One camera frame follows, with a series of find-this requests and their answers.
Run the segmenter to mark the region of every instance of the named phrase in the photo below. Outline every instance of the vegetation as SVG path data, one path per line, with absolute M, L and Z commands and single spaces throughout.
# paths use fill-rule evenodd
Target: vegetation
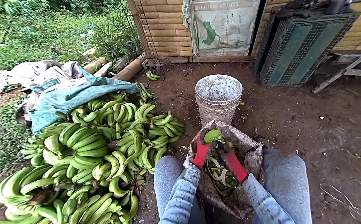
M 18 96 L 0 110 L 0 174 L 7 173 L 24 162 L 18 155 L 20 143 L 31 135 L 29 129 L 14 120 L 16 104 L 25 100 L 26 96 Z
M 83 64 L 92 47 L 110 59 L 135 57 L 140 43 L 119 1 L 0 0 L 0 69 L 42 59 Z

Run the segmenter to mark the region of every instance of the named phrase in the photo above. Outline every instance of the green plastic crate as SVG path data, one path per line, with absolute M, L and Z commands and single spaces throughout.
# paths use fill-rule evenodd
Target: green plastic crate
M 287 19 L 276 19 L 271 13 L 254 66 L 261 85 L 300 87 L 360 15 L 352 10 L 334 15 L 323 12 Z

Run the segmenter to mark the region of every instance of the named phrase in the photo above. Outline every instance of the wooden wall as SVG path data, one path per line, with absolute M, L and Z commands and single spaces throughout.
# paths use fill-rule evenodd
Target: wooden wall
M 287 2 L 290 2 L 290 0 L 267 1 L 265 14 L 263 15 L 259 25 L 259 30 L 258 30 L 257 38 L 254 43 L 252 55 L 257 55 L 260 49 L 260 43 L 262 41 L 263 33 L 265 32 L 266 21 L 269 19 L 269 13 L 272 7 L 281 6 L 286 4 Z M 352 3 L 351 8 L 353 10 L 361 12 L 361 2 Z M 342 38 L 341 41 L 339 41 L 338 44 L 335 46 L 334 51 L 339 51 L 339 50 L 347 50 L 350 51 L 351 53 L 353 51 L 361 52 L 361 15 L 355 21 L 352 28 L 345 34 L 344 38 Z
M 190 30 L 182 23 L 183 0 L 134 1 L 153 56 L 193 56 Z

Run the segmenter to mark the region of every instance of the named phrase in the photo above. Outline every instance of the work glove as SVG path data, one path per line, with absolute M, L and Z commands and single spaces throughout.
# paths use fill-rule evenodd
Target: work glove
M 192 163 L 200 169 L 202 169 L 205 161 L 211 155 L 212 149 L 217 145 L 216 142 L 210 144 L 205 143 L 204 136 L 208 131 L 209 129 L 205 128 L 201 134 L 197 136 L 197 152 Z
M 248 173 L 238 161 L 233 149 L 226 147 L 225 144 L 219 143 L 215 149 L 219 160 L 225 163 L 225 167 L 232 172 L 235 178 L 242 184 L 248 177 Z

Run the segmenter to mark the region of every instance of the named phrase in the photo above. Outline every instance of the stacked buckets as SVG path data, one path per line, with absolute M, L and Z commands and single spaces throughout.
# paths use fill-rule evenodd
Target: stacked buckets
M 200 79 L 196 84 L 196 103 L 204 127 L 215 119 L 231 124 L 241 100 L 243 86 L 228 75 L 213 74 Z

